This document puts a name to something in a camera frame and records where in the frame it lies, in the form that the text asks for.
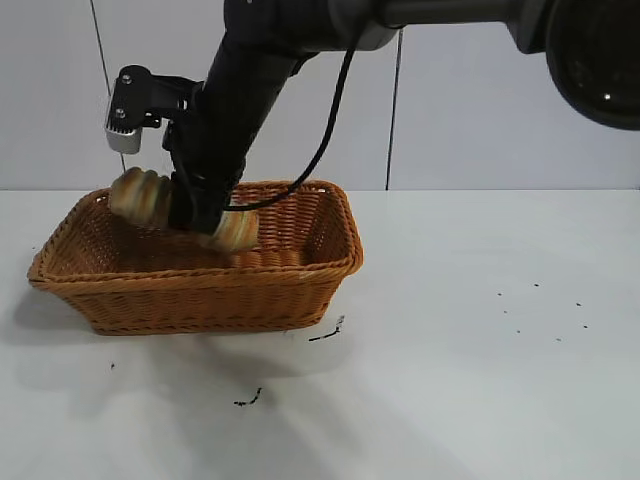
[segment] metal bracket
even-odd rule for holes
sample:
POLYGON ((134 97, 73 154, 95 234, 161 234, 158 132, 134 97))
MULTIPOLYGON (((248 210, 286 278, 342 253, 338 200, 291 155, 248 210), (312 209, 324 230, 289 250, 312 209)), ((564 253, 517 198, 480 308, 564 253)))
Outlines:
POLYGON ((160 128, 162 119, 187 115, 200 83, 182 77, 153 75, 140 65, 120 70, 107 109, 105 132, 111 149, 136 154, 142 129, 160 128))

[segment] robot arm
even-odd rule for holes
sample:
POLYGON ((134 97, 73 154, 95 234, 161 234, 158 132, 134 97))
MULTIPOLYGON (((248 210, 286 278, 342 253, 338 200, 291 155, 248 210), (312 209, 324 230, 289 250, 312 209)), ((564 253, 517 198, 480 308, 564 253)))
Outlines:
POLYGON ((163 147, 176 167, 174 228, 216 229, 253 140, 306 61, 376 50, 408 24, 503 22, 523 53, 547 52, 577 110, 640 129, 637 0, 225 0, 224 15, 227 31, 204 82, 128 66, 107 113, 109 144, 127 154, 139 150, 143 127, 169 119, 163 147))

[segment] black crumb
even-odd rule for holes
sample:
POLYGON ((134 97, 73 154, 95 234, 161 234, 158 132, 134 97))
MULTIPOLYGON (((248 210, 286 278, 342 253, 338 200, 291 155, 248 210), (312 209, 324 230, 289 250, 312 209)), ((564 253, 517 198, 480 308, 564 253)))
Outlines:
POLYGON ((342 331, 342 324, 343 323, 344 323, 344 315, 341 315, 340 318, 338 319, 338 321, 336 322, 336 329, 333 332, 327 333, 326 335, 322 335, 320 337, 310 338, 309 341, 310 342, 315 342, 317 340, 324 340, 326 338, 331 338, 331 337, 339 334, 342 331))
POLYGON ((250 402, 233 402, 233 404, 237 405, 238 407, 246 407, 247 405, 253 405, 258 401, 261 393, 262 393, 262 388, 259 388, 258 391, 256 392, 256 396, 253 397, 253 400, 251 400, 250 402))

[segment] white wall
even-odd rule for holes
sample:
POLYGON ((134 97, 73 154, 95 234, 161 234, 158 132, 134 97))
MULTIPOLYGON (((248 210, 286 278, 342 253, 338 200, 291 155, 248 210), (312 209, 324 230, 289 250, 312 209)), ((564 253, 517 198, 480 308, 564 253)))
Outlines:
POLYGON ((405 31, 394 189, 634 188, 640 133, 573 111, 502 25, 405 31))
MULTIPOLYGON (((153 73, 203 79, 224 33, 215 0, 95 0, 107 70, 139 63, 153 73)), ((342 54, 323 54, 291 79, 247 159, 244 179, 293 179, 315 152, 329 112, 342 54)), ((384 189, 395 47, 356 56, 331 146, 315 176, 347 189, 384 189)), ((161 131, 145 131, 141 153, 127 157, 172 170, 161 131)))
POLYGON ((0 189, 92 189, 118 175, 87 0, 0 3, 0 189))
MULTIPOLYGON (((215 0, 95 0, 110 81, 140 63, 201 79, 223 34, 215 0)), ((383 189, 395 42, 356 56, 335 138, 316 172, 383 189)), ((559 96, 544 56, 519 54, 500 25, 407 29, 393 189, 634 188, 640 133, 596 125, 559 96)), ((325 126, 341 54, 292 79, 249 156, 247 180, 296 177, 325 126)), ((92 189, 120 173, 102 130, 107 104, 89 0, 0 5, 0 189, 92 189)), ((126 159, 171 170, 161 131, 126 159)))

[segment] black cable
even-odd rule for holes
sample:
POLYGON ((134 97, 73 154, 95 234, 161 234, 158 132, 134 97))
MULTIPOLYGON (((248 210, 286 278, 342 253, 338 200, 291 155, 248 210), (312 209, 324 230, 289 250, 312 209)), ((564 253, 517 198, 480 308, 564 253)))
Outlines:
POLYGON ((324 131, 324 135, 322 137, 322 141, 320 142, 318 150, 311 159, 311 162, 309 162, 307 168, 304 170, 304 172, 302 172, 302 175, 300 175, 291 185, 289 185, 286 190, 283 190, 282 192, 274 195, 271 198, 262 200, 260 202, 251 203, 249 205, 228 205, 224 208, 227 212, 248 212, 251 210, 257 210, 259 208, 269 207, 274 203, 277 203, 280 200, 284 200, 288 196, 295 193, 295 191, 298 190, 298 188, 300 188, 300 186, 313 173, 313 170, 318 166, 320 160, 322 160, 322 156, 324 155, 324 152, 327 150, 329 142, 331 141, 333 129, 335 128, 336 121, 338 119, 338 112, 340 110, 340 103, 342 101, 342 94, 344 93, 344 88, 347 82, 349 68, 351 67, 351 62, 358 47, 358 43, 360 42, 360 37, 362 36, 363 30, 363 28, 359 30, 358 34, 354 38, 353 44, 349 47, 344 55, 344 59, 342 60, 342 67, 340 68, 340 74, 338 75, 338 81, 336 82, 336 90, 333 94, 333 101, 331 104, 331 111, 329 112, 327 127, 324 131))

